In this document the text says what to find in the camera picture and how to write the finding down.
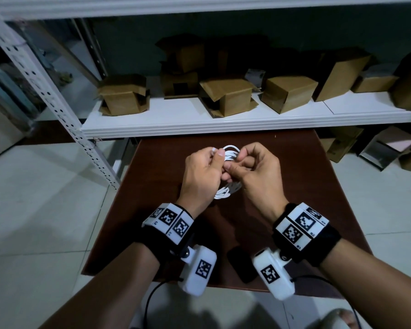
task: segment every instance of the wrist strap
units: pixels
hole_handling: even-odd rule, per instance
[[[142,223],[136,238],[158,259],[160,264],[171,256],[181,257],[193,238],[192,216],[179,205],[161,204]]]
[[[318,267],[341,239],[329,220],[307,204],[288,204],[273,224],[273,240],[286,257]]]

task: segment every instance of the wooden table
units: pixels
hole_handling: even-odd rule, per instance
[[[313,130],[221,133],[143,139],[119,188],[104,225],[93,246],[83,273],[95,275],[128,245],[141,222],[161,203],[176,201],[184,173],[184,160],[207,146],[235,145],[238,148],[260,142],[279,157],[285,195],[290,202],[305,202],[315,208],[341,235],[370,252],[367,241],[338,183],[330,161]],[[214,200],[197,221],[195,242],[214,250],[218,260],[209,285],[267,291],[260,277],[244,284],[225,254],[235,245],[250,255],[268,246],[275,248],[271,228],[257,209],[238,191],[227,199]],[[156,279],[178,277],[184,263],[174,261],[160,269]],[[286,266],[291,277],[319,274],[305,261]],[[301,279],[296,294],[340,297],[328,284]]]

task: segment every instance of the white cable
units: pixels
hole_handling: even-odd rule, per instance
[[[236,149],[236,151],[227,150],[228,148]],[[225,150],[225,160],[226,161],[235,160],[237,157],[237,154],[240,151],[235,146],[225,146],[223,149]],[[226,197],[229,197],[231,194],[237,192],[239,189],[241,189],[241,187],[242,185],[240,182],[230,182],[227,184],[227,186],[222,187],[221,189],[218,190],[218,192],[215,195],[215,199],[225,199]]]

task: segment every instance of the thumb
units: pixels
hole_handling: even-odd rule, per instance
[[[219,149],[218,151],[215,152],[212,162],[210,163],[211,168],[215,168],[219,172],[222,171],[222,166],[224,165],[224,160],[225,160],[225,150],[224,149]]]
[[[226,161],[224,164],[224,170],[227,171],[231,177],[239,179],[239,181],[242,181],[243,177],[250,172],[245,167],[239,166],[234,161]]]

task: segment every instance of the dark teal wall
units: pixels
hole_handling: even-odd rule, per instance
[[[159,73],[154,43],[190,32],[204,38],[266,34],[274,46],[331,49],[358,45],[382,62],[411,51],[411,4],[332,6],[92,19],[110,73]]]

